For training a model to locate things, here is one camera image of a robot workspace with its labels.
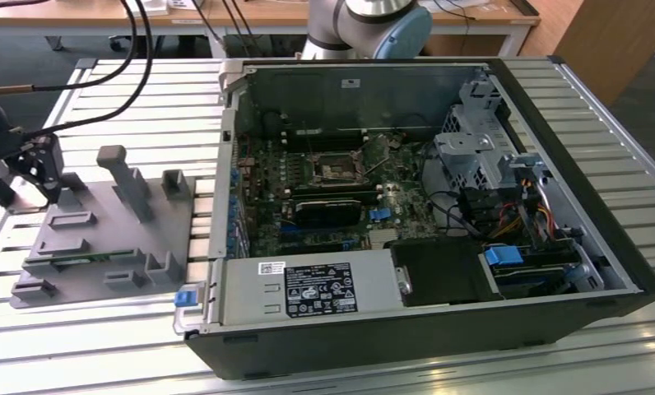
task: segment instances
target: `warning symbol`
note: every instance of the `warning symbol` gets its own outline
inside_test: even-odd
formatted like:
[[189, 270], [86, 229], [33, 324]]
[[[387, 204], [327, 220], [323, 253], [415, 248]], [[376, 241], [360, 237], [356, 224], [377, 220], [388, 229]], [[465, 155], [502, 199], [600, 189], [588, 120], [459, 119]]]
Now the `warning symbol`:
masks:
[[289, 290], [288, 290], [288, 299], [289, 300], [300, 300], [301, 299], [301, 291], [300, 291], [300, 288], [289, 288]]

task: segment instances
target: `3d-printed holder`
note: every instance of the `3d-printed holder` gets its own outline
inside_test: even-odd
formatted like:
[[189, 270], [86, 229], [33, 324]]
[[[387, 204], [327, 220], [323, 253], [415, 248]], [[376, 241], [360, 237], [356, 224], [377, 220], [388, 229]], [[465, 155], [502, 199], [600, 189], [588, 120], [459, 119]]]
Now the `3d-printed holder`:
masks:
[[185, 282], [196, 181], [181, 170], [146, 181], [125, 159], [124, 146], [98, 152], [114, 182], [62, 176], [13, 287], [17, 309], [173, 292]]

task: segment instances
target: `slotted aluminum surface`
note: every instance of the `slotted aluminum surface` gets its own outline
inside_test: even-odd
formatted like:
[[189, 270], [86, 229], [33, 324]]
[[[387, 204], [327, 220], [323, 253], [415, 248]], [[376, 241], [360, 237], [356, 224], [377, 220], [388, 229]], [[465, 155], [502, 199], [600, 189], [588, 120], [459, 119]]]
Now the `slotted aluminum surface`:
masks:
[[[564, 67], [546, 59], [507, 63], [655, 267], [652, 160]], [[101, 61], [93, 70], [77, 70], [72, 82], [100, 77], [117, 64]], [[220, 139], [218, 67], [213, 59], [158, 60], [137, 105], [116, 120], [61, 133], [68, 170], [86, 181], [109, 177], [96, 166], [104, 144], [128, 145], [129, 162], [146, 177], [170, 167], [201, 177], [190, 281], [206, 272]], [[141, 73], [141, 66], [132, 67], [104, 86], [65, 93], [47, 122], [110, 111]], [[527, 136], [522, 138], [534, 150]], [[43, 214], [6, 216], [0, 211], [0, 393], [655, 393], [655, 304], [590, 325], [551, 346], [222, 381], [172, 330], [173, 294], [29, 310], [9, 306], [10, 287], [42, 218]]]

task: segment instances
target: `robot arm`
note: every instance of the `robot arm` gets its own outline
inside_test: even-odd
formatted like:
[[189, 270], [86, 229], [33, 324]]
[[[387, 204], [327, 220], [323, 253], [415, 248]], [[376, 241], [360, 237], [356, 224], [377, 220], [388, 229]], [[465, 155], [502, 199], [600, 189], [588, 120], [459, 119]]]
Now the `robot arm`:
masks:
[[10, 174], [23, 177], [39, 189], [49, 203], [57, 202], [62, 169], [59, 138], [47, 135], [27, 139], [10, 124], [0, 109], [0, 206], [11, 207], [17, 199], [9, 186]]
[[432, 24], [417, 0], [312, 0], [301, 58], [415, 58]]

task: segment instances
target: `blue latch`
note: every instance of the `blue latch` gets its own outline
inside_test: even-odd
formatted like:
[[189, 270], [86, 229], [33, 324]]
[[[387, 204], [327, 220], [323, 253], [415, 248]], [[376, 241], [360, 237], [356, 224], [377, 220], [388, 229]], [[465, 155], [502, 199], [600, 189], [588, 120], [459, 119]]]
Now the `blue latch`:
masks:
[[491, 266], [523, 263], [522, 252], [515, 245], [495, 245], [484, 252], [484, 256]]
[[180, 290], [174, 295], [176, 307], [193, 307], [198, 305], [198, 291]]
[[389, 207], [369, 212], [369, 219], [372, 221], [381, 221], [392, 217], [392, 209]]

